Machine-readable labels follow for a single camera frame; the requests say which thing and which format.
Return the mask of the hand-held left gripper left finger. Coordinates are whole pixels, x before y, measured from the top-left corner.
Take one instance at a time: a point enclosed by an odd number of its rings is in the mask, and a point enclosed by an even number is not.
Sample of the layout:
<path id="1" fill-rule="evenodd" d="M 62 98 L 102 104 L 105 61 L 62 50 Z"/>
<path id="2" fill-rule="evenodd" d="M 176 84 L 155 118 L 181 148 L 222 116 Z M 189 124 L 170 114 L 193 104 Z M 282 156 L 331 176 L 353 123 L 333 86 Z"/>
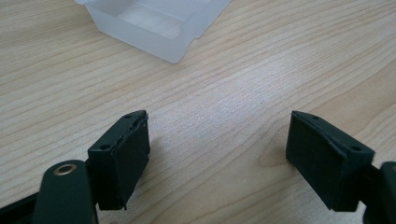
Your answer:
<path id="1" fill-rule="evenodd" d="M 94 198 L 101 210 L 125 208 L 149 162 L 149 115 L 122 116 L 89 149 Z"/>

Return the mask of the translucent white plastic box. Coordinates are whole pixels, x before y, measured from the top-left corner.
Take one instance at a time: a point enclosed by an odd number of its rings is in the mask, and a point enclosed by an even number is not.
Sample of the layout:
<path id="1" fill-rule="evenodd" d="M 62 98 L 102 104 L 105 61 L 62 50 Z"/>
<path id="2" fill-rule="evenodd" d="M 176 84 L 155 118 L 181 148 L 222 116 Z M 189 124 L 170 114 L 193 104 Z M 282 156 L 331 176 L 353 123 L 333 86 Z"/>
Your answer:
<path id="1" fill-rule="evenodd" d="M 169 63 L 185 55 L 232 0 L 75 0 L 99 31 Z"/>

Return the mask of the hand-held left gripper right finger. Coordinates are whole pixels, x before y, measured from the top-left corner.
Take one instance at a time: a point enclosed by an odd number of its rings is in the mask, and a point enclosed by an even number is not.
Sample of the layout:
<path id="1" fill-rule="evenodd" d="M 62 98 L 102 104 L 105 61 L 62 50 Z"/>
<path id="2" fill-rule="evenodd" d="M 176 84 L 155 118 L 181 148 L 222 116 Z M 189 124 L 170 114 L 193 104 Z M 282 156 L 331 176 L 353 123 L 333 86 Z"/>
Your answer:
<path id="1" fill-rule="evenodd" d="M 333 211 L 357 209 L 359 175 L 371 165 L 374 155 L 372 149 L 325 119 L 291 113 L 286 157 Z"/>

